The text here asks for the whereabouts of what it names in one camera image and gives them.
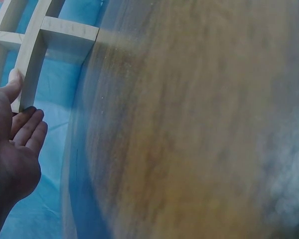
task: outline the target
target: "blue plastic sheet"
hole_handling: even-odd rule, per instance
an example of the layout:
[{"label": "blue plastic sheet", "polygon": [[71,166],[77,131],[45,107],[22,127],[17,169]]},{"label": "blue plastic sheet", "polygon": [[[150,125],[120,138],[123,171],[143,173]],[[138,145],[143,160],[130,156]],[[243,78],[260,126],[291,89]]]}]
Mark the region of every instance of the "blue plastic sheet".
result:
[{"label": "blue plastic sheet", "polygon": [[[25,33],[37,0],[29,0],[17,32]],[[60,18],[95,25],[102,0],[66,0]],[[10,52],[2,85],[14,67],[17,53]],[[42,177],[35,192],[11,211],[0,239],[62,238],[60,175],[65,138],[81,66],[44,60],[35,98],[35,106],[45,112],[49,125],[39,161]]]}]

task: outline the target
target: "hand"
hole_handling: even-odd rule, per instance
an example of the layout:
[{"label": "hand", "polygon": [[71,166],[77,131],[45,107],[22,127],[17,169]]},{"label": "hand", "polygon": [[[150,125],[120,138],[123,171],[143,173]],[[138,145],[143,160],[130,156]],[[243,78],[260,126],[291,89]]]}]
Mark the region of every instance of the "hand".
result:
[{"label": "hand", "polygon": [[12,117],[10,104],[21,91],[22,78],[14,69],[9,79],[10,83],[0,88],[0,206],[7,203],[12,208],[31,194],[40,180],[38,157],[47,124],[42,121],[43,111],[34,107]]}]

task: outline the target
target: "finger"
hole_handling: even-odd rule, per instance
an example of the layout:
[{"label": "finger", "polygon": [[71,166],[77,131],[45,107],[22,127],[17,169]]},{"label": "finger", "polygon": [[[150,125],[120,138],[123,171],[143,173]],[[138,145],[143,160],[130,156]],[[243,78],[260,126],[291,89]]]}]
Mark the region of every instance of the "finger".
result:
[{"label": "finger", "polygon": [[40,122],[35,131],[33,132],[31,138],[25,145],[25,147],[31,149],[37,157],[39,157],[47,132],[47,123],[43,121]]},{"label": "finger", "polygon": [[11,135],[10,139],[13,140],[16,133],[29,121],[32,115],[35,113],[35,107],[29,107],[22,113],[15,115],[12,118],[12,127],[11,127]]},{"label": "finger", "polygon": [[10,104],[18,97],[21,92],[23,80],[20,72],[17,69],[12,69],[9,74],[9,83],[0,88],[0,92],[3,92],[9,99]]},{"label": "finger", "polygon": [[44,113],[42,110],[37,110],[29,121],[16,133],[13,141],[18,146],[25,146],[28,140],[31,138],[34,130],[42,122]]}]

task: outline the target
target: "wooden frame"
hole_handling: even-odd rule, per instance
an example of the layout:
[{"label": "wooden frame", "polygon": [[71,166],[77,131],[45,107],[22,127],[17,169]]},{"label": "wooden frame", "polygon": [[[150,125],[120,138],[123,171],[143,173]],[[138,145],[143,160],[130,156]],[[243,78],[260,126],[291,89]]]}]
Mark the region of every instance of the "wooden frame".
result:
[{"label": "wooden frame", "polygon": [[19,51],[15,67],[24,79],[11,105],[21,112],[34,103],[44,57],[82,64],[94,45],[97,27],[57,18],[65,0],[39,0],[25,34],[15,33],[27,0],[5,0],[0,9],[0,82],[7,53]]}]

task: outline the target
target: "blurred wooden surface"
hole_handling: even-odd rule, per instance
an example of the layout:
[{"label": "blurred wooden surface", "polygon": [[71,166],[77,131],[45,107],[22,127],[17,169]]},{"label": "blurred wooden surface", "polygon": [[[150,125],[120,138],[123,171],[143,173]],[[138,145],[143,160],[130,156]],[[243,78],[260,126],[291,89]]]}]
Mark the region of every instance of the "blurred wooden surface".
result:
[{"label": "blurred wooden surface", "polygon": [[299,0],[109,0],[64,238],[299,238]]}]

